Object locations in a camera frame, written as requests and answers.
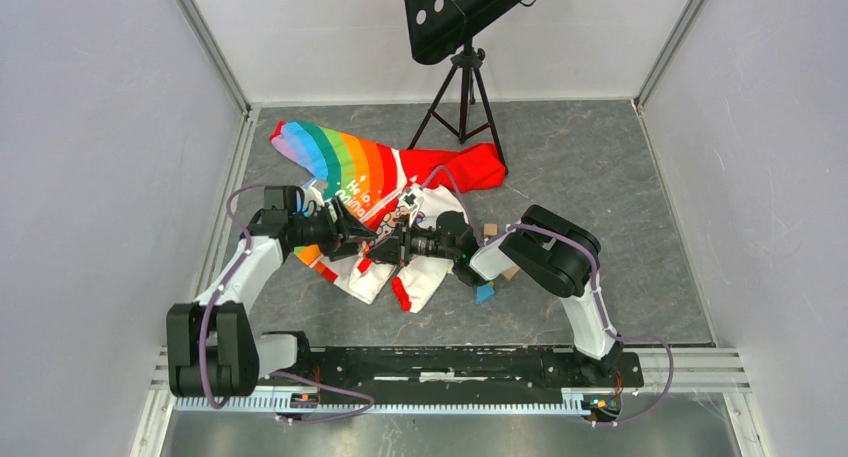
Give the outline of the rainbow cartoon zip jacket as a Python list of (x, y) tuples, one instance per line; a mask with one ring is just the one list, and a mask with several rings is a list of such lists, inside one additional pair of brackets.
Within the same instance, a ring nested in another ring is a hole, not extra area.
[[(339, 196), (358, 220), (382, 237), (381, 226), (398, 217), (401, 192), (418, 185), (424, 202), (418, 220), (433, 226), (446, 211), (463, 209), (458, 193), (500, 186), (506, 168), (492, 143), (460, 151), (398, 150), (388, 145), (305, 121), (281, 121), (270, 135), (276, 151), (324, 184), (323, 198)], [(299, 247), (295, 256), (330, 283), (370, 304), (389, 285), (400, 308), (417, 313), (428, 303), (452, 264), (419, 257), (401, 267), (376, 263), (363, 254), (331, 261), (318, 246)]]

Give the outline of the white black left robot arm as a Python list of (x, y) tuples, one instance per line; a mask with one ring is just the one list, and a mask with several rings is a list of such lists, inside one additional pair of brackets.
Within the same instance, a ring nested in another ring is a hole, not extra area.
[(290, 384), (306, 382), (314, 358), (304, 336), (255, 336), (249, 312), (294, 250), (315, 245), (331, 257), (347, 257), (377, 237), (338, 197), (324, 201), (290, 185), (261, 189), (262, 207), (249, 221), (233, 221), (239, 241), (222, 273), (166, 315), (168, 384), (177, 397), (203, 397), (219, 408), (231, 397), (250, 395), (276, 371)]

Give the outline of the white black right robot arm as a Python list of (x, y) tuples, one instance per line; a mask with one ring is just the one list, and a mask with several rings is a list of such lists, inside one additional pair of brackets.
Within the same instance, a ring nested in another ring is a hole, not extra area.
[(449, 262), (459, 280), (472, 287), (519, 268), (560, 299), (574, 334), (578, 373), (585, 382), (602, 385), (617, 373), (623, 346), (600, 293), (600, 250), (589, 231), (532, 205), (517, 223), (482, 244), (461, 211), (442, 213), (428, 228), (404, 217), (366, 256), (394, 265), (419, 257)]

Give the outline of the blue triangular block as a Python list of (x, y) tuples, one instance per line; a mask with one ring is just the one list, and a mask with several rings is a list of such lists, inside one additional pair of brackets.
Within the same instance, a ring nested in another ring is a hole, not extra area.
[(480, 285), (475, 289), (475, 304), (483, 305), (491, 300), (496, 294), (496, 289), (493, 282)]

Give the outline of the flat wooden plank block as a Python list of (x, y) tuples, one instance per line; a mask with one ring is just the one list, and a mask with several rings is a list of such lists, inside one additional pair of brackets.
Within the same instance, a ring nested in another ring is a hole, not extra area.
[(512, 280), (519, 272), (520, 268), (518, 266), (515, 266), (502, 272), (501, 276), (506, 280)]

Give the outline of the black music stand tripod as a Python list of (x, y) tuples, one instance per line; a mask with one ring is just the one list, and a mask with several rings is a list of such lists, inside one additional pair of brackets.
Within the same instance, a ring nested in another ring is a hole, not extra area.
[[(531, 7), (536, 0), (403, 0), (413, 60), (432, 66), (449, 60), (451, 67), (428, 107), (408, 148), (415, 149), (431, 120), (438, 121), (461, 144), (483, 131), (491, 134), (496, 155), (506, 158), (481, 69), (486, 52), (473, 39), (516, 6)], [(459, 122), (451, 124), (438, 112), (448, 87), (460, 78)]]

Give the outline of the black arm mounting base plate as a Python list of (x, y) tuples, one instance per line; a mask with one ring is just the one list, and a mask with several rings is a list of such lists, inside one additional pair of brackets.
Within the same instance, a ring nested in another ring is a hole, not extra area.
[(328, 346), (301, 352), (288, 371), (344, 389), (319, 390), (322, 404), (554, 404), (564, 389), (611, 394), (645, 383), (634, 352), (607, 366), (559, 346)]

